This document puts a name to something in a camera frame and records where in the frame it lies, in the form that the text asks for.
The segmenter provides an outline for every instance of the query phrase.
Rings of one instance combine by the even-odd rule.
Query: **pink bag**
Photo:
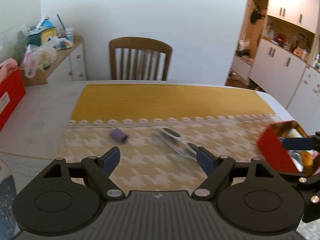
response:
[[[0,64],[0,83],[5,80],[13,71],[18,68],[18,63],[13,58],[9,58]]]

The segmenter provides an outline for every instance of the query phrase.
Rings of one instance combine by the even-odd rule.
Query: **cabinet handle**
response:
[[[287,61],[287,65],[285,65],[286,67],[289,67],[290,61],[291,61],[291,58],[289,57]]]

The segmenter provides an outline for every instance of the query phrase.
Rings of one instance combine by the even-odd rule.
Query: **red box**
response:
[[[296,129],[303,137],[308,135],[296,121],[278,122],[270,124],[257,141],[261,154],[267,163],[276,171],[297,173],[298,170],[293,164],[288,151],[282,148],[278,137]],[[301,156],[303,160],[303,173],[312,175],[320,165],[320,155],[314,160],[309,153]]]
[[[17,69],[0,84],[0,131],[25,95],[20,71]]]

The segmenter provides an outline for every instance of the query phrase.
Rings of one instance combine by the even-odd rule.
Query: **beige patterned cloth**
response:
[[[216,156],[228,155],[238,162],[262,157],[256,141],[271,117],[254,121],[230,121],[170,126],[187,142],[203,146]],[[126,194],[129,190],[188,190],[190,193],[206,175],[194,160],[184,158],[168,147],[155,127],[122,127],[129,135],[125,144],[117,144],[109,133],[113,128],[68,128],[59,156],[67,162],[80,162],[90,155],[101,156],[113,146],[121,150],[121,160],[110,178]],[[243,181],[235,179],[234,183]],[[319,240],[320,221],[300,223],[297,231],[306,239]]]

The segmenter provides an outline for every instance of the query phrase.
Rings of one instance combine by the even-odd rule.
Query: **white wall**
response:
[[[168,80],[224,85],[246,0],[41,0],[41,12],[84,37],[89,79],[110,79],[108,42],[122,36],[173,47]]]
[[[23,23],[30,27],[40,17],[40,0],[0,0],[0,33]]]

